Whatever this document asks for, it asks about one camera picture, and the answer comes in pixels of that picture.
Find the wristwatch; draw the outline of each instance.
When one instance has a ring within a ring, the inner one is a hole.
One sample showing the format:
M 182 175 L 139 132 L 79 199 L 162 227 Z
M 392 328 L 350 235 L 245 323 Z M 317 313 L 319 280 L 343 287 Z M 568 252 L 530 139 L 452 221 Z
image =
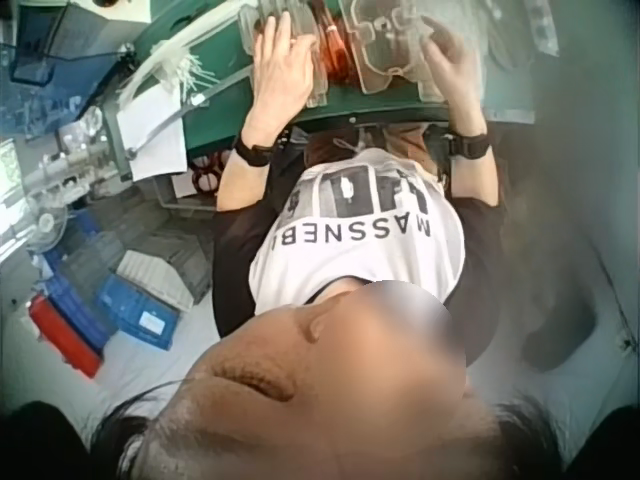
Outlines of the wristwatch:
M 235 142 L 233 143 L 233 148 L 236 153 L 240 155 L 245 162 L 247 162 L 252 167 L 266 167 L 271 163 L 271 159 L 273 156 L 281 150 L 284 150 L 286 146 L 289 144 L 289 140 L 291 139 L 292 129 L 287 127 L 276 141 L 273 143 L 271 147 L 260 147 L 258 145 L 254 145 L 252 148 L 249 148 L 242 141 L 242 132 L 238 134 Z
M 449 156 L 451 157 L 460 156 L 468 160 L 478 160 L 487 154 L 491 146 L 487 134 L 463 137 L 449 131 L 444 137 L 449 141 Z
M 259 147 L 254 145 L 252 148 L 247 147 L 242 141 L 242 134 L 238 134 L 233 148 L 245 162 L 252 167 L 266 167 L 271 163 L 271 157 L 278 148 L 278 143 L 274 143 L 271 147 Z

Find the red box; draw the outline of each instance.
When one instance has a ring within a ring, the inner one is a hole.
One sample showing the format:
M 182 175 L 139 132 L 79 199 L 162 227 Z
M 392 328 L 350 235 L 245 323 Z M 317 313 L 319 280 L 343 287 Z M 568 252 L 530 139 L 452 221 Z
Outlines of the red box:
M 69 364 L 87 377 L 93 378 L 102 364 L 102 359 L 62 318 L 51 302 L 42 294 L 31 300 L 29 316 L 42 335 L 53 344 Z

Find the white wall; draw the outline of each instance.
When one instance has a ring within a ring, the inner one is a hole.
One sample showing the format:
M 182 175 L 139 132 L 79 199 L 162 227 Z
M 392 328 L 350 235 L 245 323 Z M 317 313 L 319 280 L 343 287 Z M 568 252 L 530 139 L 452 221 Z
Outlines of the white wall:
M 551 5 L 561 56 L 535 72 L 540 160 L 601 252 L 637 331 L 638 4 Z

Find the metal rod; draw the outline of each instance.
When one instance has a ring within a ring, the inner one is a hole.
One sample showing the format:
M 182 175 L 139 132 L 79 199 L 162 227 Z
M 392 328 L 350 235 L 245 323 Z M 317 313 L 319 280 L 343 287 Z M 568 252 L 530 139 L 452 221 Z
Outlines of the metal rod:
M 229 75 L 227 78 L 222 80 L 217 85 L 214 85 L 214 86 L 212 86 L 210 88 L 207 88 L 206 90 L 203 90 L 202 92 L 195 93 L 195 94 L 191 95 L 191 97 L 189 97 L 187 102 L 179 110 L 177 110 L 175 113 L 170 115 L 166 120 L 164 120 L 162 123 L 160 123 L 160 125 L 158 125 L 156 128 L 151 130 L 151 132 L 149 132 L 149 134 L 147 134 L 138 143 L 137 146 L 132 147 L 132 148 L 128 148 L 126 150 L 126 152 L 125 152 L 126 159 L 128 161 L 130 161 L 130 162 L 135 160 L 135 158 L 138 156 L 138 152 L 140 152 L 140 150 L 142 150 L 144 147 L 149 145 L 149 143 L 151 143 L 151 141 L 154 138 L 156 138 L 158 135 L 160 135 L 160 133 L 162 133 L 164 130 L 166 130 L 169 126 L 173 125 L 174 122 L 180 120 L 187 113 L 189 113 L 189 112 L 195 110 L 196 108 L 198 108 L 200 105 L 202 105 L 204 102 L 206 102 L 207 100 L 212 98 L 214 95 L 217 95 L 218 93 L 223 92 L 224 90 L 226 90 L 227 88 L 235 85 L 236 83 L 241 82 L 245 78 L 248 78 L 251 75 L 251 71 L 252 70 L 253 70 L 253 65 L 249 65 L 247 67 L 244 67 L 243 69 L 238 70 L 235 73 L 232 73 L 231 75 Z

